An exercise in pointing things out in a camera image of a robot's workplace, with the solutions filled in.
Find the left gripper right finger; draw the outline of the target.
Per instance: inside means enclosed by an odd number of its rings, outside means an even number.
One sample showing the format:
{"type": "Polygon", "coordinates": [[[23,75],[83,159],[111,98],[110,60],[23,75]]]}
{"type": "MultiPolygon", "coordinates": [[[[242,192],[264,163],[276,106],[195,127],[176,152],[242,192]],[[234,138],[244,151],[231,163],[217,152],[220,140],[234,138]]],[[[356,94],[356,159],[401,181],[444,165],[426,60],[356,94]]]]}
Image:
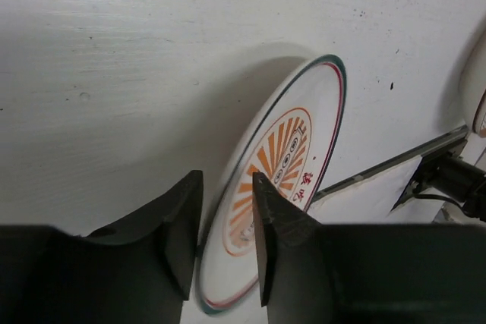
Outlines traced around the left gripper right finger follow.
{"type": "Polygon", "coordinates": [[[271,323],[483,323],[485,229],[323,225],[252,177],[260,302],[271,323]]]}

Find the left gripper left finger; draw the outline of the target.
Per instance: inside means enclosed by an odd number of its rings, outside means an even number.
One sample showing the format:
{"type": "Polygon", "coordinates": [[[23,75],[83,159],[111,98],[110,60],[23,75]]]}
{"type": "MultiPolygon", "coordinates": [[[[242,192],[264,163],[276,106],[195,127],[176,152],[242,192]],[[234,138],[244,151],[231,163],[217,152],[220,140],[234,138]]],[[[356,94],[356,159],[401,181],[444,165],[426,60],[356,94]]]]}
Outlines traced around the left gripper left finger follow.
{"type": "Polygon", "coordinates": [[[204,176],[86,237],[1,226],[3,323],[177,323],[196,260],[204,176]]]}

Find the orange patterned plate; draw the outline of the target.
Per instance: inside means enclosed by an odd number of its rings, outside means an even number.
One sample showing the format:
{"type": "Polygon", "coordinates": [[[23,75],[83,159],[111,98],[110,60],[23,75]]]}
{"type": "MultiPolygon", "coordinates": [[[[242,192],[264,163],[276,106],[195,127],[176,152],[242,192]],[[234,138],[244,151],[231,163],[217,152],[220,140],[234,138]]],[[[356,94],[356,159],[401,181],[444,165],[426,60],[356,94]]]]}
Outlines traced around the orange patterned plate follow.
{"type": "Polygon", "coordinates": [[[215,316],[257,284],[252,177],[307,211],[335,149],[346,106],[347,75],[337,55],[299,65],[270,95],[238,142],[204,225],[196,272],[199,308],[215,316]]]}

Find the flower patterned plate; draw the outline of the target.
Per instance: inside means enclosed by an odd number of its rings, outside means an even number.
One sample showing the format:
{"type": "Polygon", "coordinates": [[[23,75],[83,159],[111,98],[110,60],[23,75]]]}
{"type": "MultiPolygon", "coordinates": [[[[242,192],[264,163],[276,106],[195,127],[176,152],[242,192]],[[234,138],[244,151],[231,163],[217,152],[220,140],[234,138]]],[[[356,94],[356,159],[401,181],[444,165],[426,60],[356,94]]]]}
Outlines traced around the flower patterned plate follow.
{"type": "Polygon", "coordinates": [[[485,83],[485,32],[483,32],[465,63],[459,82],[462,115],[471,132],[473,132],[472,120],[485,91],[485,83]]]}

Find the white plate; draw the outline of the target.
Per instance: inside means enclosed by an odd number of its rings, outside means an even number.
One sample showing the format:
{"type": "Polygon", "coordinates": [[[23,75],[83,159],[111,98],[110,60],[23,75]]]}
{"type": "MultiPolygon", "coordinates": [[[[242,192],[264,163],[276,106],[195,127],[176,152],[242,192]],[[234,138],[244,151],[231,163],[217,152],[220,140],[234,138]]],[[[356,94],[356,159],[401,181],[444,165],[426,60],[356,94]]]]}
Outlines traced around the white plate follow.
{"type": "Polygon", "coordinates": [[[486,137],[486,91],[479,101],[472,120],[472,131],[481,138],[486,137]]]}

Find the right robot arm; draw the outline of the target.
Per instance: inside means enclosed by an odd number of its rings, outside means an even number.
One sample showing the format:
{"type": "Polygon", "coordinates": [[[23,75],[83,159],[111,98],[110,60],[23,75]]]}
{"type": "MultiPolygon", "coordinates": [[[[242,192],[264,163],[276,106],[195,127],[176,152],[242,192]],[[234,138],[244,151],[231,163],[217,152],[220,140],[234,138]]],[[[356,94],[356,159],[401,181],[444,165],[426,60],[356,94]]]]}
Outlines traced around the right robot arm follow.
{"type": "Polygon", "coordinates": [[[485,171],[447,156],[437,161],[428,183],[462,203],[466,216],[485,222],[485,171]]]}

